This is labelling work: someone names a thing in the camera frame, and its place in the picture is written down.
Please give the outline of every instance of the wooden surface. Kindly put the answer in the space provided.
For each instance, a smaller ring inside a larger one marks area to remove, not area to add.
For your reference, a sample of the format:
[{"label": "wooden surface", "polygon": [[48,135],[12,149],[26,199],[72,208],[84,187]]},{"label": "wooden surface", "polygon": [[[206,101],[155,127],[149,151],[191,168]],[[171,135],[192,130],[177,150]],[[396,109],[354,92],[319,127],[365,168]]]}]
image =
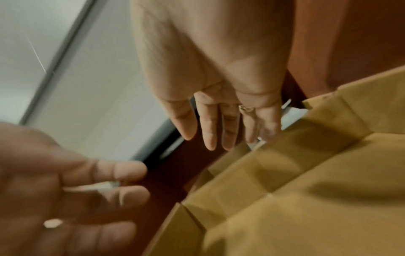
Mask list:
[{"label": "wooden surface", "polygon": [[307,97],[405,65],[405,1],[296,0],[289,71]]}]

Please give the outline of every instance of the palm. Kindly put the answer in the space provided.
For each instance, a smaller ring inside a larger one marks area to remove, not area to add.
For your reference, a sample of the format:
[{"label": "palm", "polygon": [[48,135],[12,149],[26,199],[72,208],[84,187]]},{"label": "palm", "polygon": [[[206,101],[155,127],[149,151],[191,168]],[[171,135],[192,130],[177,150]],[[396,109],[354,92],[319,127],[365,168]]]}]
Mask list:
[{"label": "palm", "polygon": [[131,242],[135,226],[128,222],[66,223],[55,229],[43,224],[53,218],[70,220],[143,204],[149,194],[140,186],[101,192],[65,189],[137,180],[146,173],[142,163],[89,160],[29,128],[0,123],[0,134],[0,255],[99,255]]},{"label": "palm", "polygon": [[195,96],[204,142],[216,146],[218,109],[222,145],[238,131],[238,104],[246,139],[263,125],[271,139],[280,129],[280,90],[292,38],[292,1],[134,0],[138,52],[154,94],[173,123],[191,139],[197,122],[188,100]]}]

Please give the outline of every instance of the finger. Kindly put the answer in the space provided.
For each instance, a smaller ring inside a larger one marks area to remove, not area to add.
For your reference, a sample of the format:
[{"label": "finger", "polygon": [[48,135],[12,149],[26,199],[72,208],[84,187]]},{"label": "finger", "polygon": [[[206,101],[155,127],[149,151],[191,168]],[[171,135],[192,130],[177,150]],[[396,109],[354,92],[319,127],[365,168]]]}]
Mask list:
[{"label": "finger", "polygon": [[65,192],[53,218],[78,218],[91,214],[137,207],[145,204],[149,191],[142,186],[128,186],[104,191]]},{"label": "finger", "polygon": [[160,100],[174,126],[185,140],[191,140],[197,132],[197,118],[190,101]]},{"label": "finger", "polygon": [[209,150],[214,150],[217,143],[216,126],[218,122],[218,105],[204,104],[196,101],[197,111],[200,116],[202,138]]},{"label": "finger", "polygon": [[256,115],[262,123],[260,137],[266,142],[273,142],[281,132],[281,101],[267,108],[256,109]]},{"label": "finger", "polygon": [[46,229],[28,255],[109,255],[129,246],[135,234],[136,226],[129,221],[91,226],[61,225],[55,229]]},{"label": "finger", "polygon": [[255,113],[246,113],[242,115],[243,125],[245,126],[245,139],[247,143],[254,143],[258,135],[258,120]]},{"label": "finger", "polygon": [[137,181],[147,172],[138,161],[114,162],[88,159],[81,166],[60,175],[62,186],[82,186],[104,181]]},{"label": "finger", "polygon": [[231,150],[235,146],[239,130],[239,108],[236,104],[220,104],[222,113],[222,147]]}]

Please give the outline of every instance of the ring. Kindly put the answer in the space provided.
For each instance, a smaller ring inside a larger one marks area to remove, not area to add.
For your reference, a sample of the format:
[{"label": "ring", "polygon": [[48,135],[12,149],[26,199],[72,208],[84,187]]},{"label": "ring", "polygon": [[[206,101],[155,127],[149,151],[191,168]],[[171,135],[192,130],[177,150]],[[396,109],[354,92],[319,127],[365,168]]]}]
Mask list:
[{"label": "ring", "polygon": [[253,112],[253,111],[254,111],[254,108],[247,108],[247,107],[245,107],[244,105],[239,104],[239,110],[240,110],[240,111],[243,111],[243,112],[246,112],[246,113],[249,113],[249,112]]}]

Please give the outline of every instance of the blurred hand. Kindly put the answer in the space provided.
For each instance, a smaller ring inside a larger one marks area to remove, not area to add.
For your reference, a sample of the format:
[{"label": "blurred hand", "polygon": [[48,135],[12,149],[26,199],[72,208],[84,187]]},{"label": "blurred hand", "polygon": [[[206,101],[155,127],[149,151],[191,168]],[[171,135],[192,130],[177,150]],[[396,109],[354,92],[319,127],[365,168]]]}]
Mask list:
[{"label": "blurred hand", "polygon": [[0,123],[0,255],[88,256],[122,249],[135,235],[132,222],[55,229],[43,223],[142,205],[149,192],[141,186],[103,192],[63,188],[136,181],[145,174],[140,162],[87,159],[60,148],[40,131]]},{"label": "blurred hand", "polygon": [[280,131],[281,85],[292,41],[292,0],[133,0],[135,39],[146,79],[182,136],[189,140],[197,120],[205,145],[236,141],[238,105],[255,108],[243,116],[246,140],[271,141]]}]

